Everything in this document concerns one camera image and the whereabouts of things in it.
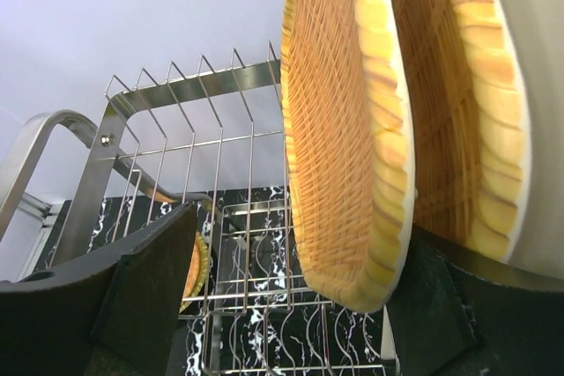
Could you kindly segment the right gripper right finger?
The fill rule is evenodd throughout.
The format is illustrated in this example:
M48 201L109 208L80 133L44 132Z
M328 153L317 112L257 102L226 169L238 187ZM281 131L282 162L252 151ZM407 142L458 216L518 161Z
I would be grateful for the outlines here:
M403 375L561 375L563 282L418 226L388 304Z

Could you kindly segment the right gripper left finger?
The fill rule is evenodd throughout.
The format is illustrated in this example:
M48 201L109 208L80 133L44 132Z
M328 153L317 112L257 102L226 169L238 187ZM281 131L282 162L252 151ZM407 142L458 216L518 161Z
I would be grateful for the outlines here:
M163 375L197 228L182 204L91 253L1 283L3 375Z

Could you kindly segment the large orange woven tray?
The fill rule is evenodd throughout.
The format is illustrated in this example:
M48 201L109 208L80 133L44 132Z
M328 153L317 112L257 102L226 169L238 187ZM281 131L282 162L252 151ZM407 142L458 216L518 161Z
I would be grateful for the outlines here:
M394 291L412 232L412 112L391 0L286 0L280 89L310 289L355 312Z

